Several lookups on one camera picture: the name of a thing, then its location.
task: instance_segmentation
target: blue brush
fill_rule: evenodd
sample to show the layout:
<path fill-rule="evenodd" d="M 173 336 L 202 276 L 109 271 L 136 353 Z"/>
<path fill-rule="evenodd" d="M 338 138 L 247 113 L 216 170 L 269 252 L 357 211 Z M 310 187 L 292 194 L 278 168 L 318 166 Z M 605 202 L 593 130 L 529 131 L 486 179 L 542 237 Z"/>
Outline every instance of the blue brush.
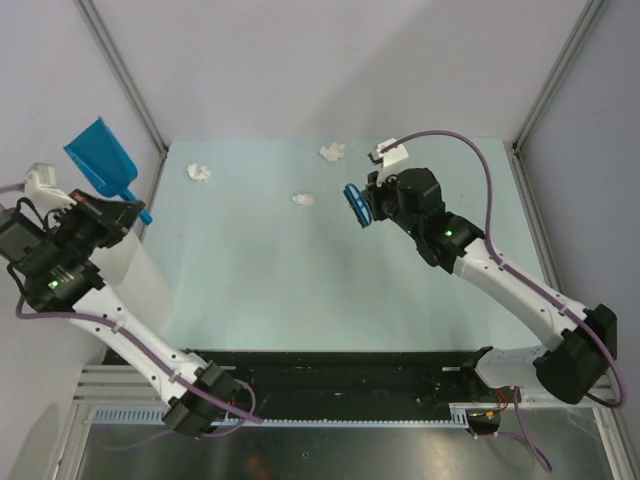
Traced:
<path fill-rule="evenodd" d="M 129 185 L 138 177 L 138 169 L 102 118 L 98 117 L 64 151 L 100 195 L 137 200 Z M 147 210 L 140 212 L 140 219 L 145 225 L 153 221 Z"/>
<path fill-rule="evenodd" d="M 366 228 L 373 223 L 373 214 L 371 213 L 371 208 L 369 207 L 369 203 L 364 199 L 358 187 L 356 187 L 353 183 L 348 184 L 344 187 L 344 196 L 347 197 L 347 201 L 349 202 L 349 206 L 356 214 L 356 218 L 358 222 L 362 226 L 362 228 Z"/>

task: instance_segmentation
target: white wall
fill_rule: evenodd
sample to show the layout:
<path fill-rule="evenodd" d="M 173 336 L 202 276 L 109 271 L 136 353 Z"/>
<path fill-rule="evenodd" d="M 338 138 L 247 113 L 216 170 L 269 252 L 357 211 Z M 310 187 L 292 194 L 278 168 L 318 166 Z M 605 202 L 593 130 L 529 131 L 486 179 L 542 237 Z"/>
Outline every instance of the white wall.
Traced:
<path fill-rule="evenodd" d="M 508 140 L 587 0 L 95 3 L 170 140 Z"/>
<path fill-rule="evenodd" d="M 524 155 L 563 283 L 618 314 L 640 445 L 640 3 L 612 1 Z"/>
<path fill-rule="evenodd" d="M 71 0 L 1 2 L 0 63 L 0 185 L 48 162 L 62 188 L 90 189 L 61 146 L 102 115 L 138 164 L 133 190 L 146 196 L 158 155 Z M 30 480 L 41 478 L 99 343 L 63 321 L 18 321 L 17 295 L 0 273 L 0 478 Z"/>

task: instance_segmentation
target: blue dustpan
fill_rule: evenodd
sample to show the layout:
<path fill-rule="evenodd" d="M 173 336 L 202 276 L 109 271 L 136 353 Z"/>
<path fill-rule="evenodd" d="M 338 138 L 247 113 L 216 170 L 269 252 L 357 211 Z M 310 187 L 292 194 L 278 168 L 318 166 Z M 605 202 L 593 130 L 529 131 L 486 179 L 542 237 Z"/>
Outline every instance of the blue dustpan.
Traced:
<path fill-rule="evenodd" d="M 138 169 L 102 118 L 98 117 L 64 151 L 100 195 L 136 200 L 129 185 L 137 178 Z M 140 212 L 140 219 L 145 225 L 152 222 L 147 210 Z"/>

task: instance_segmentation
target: light blue tabletop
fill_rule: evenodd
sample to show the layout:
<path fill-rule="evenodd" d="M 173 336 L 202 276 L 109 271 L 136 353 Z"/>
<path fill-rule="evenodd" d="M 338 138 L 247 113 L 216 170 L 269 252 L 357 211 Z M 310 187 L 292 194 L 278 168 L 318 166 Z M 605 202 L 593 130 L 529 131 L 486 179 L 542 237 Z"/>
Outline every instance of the light blue tabletop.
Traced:
<path fill-rule="evenodd" d="M 346 145 L 329 163 L 322 145 Z M 391 221 L 362 229 L 342 195 L 364 186 L 381 139 L 175 142 L 145 245 L 176 295 L 162 332 L 179 348 L 434 351 L 537 339 L 475 287 L 429 267 Z M 494 240 L 542 278 L 503 143 L 480 139 L 495 186 Z M 429 167 L 449 210 L 484 224 L 479 161 L 448 138 L 407 145 Z M 208 182 L 189 164 L 211 171 Z M 291 198 L 310 193 L 312 206 Z"/>

